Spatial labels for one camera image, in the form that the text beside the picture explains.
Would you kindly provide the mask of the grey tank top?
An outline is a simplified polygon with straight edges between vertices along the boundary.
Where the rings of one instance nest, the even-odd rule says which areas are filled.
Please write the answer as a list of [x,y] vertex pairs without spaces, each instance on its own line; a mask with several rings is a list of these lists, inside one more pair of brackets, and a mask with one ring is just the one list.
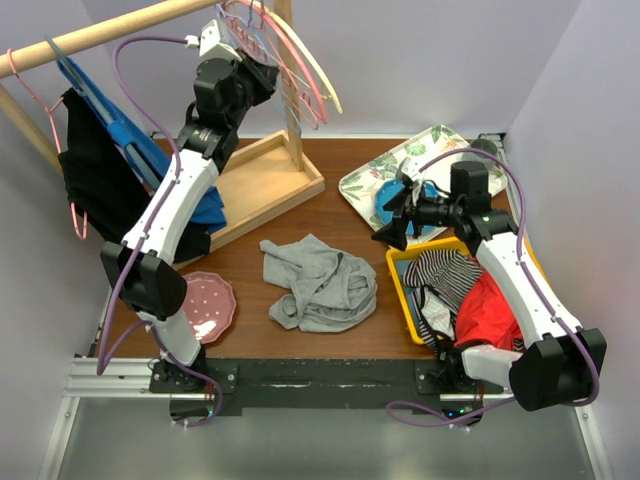
[[377,307],[376,272],[360,257],[328,246],[309,234],[277,245],[260,242],[263,280],[289,292],[268,312],[287,330],[340,333],[359,325]]

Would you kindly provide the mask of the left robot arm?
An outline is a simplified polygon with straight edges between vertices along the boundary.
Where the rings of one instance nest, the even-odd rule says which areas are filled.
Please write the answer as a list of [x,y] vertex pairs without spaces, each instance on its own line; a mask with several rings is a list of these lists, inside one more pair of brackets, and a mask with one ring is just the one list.
[[187,283],[173,268],[182,234],[238,145],[238,128],[250,108],[275,93],[279,70],[242,51],[234,58],[200,63],[195,99],[173,145],[174,155],[141,217],[118,243],[103,246],[101,259],[112,285],[107,311],[123,300],[148,324],[175,364],[171,378],[185,392],[200,390],[207,368],[196,361],[201,345],[183,304]]

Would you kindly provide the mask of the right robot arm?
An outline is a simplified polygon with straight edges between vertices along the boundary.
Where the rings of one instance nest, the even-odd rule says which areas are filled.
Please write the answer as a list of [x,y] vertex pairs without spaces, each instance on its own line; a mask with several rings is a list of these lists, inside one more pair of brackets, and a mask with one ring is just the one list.
[[388,224],[373,240],[401,251],[406,229],[453,228],[469,254],[496,282],[523,334],[525,351],[498,348],[486,340],[459,347],[445,369],[448,386],[469,392],[480,380],[509,389],[527,411],[554,405],[586,406],[600,391],[606,340],[598,329],[586,330],[563,307],[537,266],[524,251],[524,225],[491,205],[489,172],[478,161],[451,166],[450,192],[428,197],[403,170],[403,188],[385,205]]

